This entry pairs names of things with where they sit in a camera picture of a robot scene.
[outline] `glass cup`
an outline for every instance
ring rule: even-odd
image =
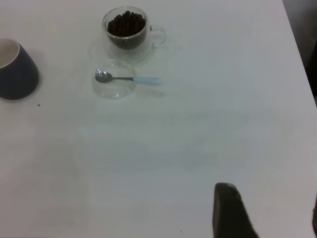
[[[108,32],[107,26],[117,15],[126,11],[141,14],[145,19],[144,28],[135,35],[128,37],[115,36]],[[159,31],[161,39],[157,42],[153,38],[153,32]],[[149,25],[148,16],[140,9],[133,6],[118,7],[108,12],[103,19],[103,45],[111,57],[127,62],[138,62],[144,59],[152,47],[158,47],[166,39],[164,30],[161,27]]]

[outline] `black object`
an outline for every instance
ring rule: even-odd
[[[24,98],[38,82],[38,69],[23,47],[14,40],[0,39],[0,97]]]
[[[108,37],[120,49],[130,50],[144,42],[146,27],[147,21],[141,14],[126,11],[108,23],[107,31],[112,34]]]
[[[314,96],[317,96],[317,43],[306,68],[306,75]]]
[[[317,237],[317,198],[315,202],[315,207],[313,209],[313,230],[315,233],[315,237]]]
[[[212,228],[214,238],[259,238],[239,191],[230,183],[217,183],[214,187]]]

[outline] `table surface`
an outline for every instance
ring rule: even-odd
[[[164,85],[106,100],[102,18],[127,3],[166,30],[132,65]],[[210,238],[217,182],[260,237],[314,237],[317,111],[281,1],[2,0],[0,37],[42,79],[0,101],[0,237]]]

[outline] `spoon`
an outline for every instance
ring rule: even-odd
[[[114,79],[122,79],[122,80],[130,80],[136,83],[145,83],[151,85],[160,85],[163,84],[163,80],[161,78],[155,77],[113,77],[110,73],[100,71],[99,69],[96,70],[95,73],[96,81],[100,83],[108,83]]]

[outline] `small glass bowl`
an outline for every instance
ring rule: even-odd
[[[110,73],[113,77],[133,77],[131,66],[118,59],[109,59],[105,63],[99,65],[96,71],[105,71]],[[93,76],[94,90],[101,96],[109,99],[119,99],[128,95],[135,87],[136,83],[133,81],[114,79],[108,83],[100,83],[95,79],[95,72]]]

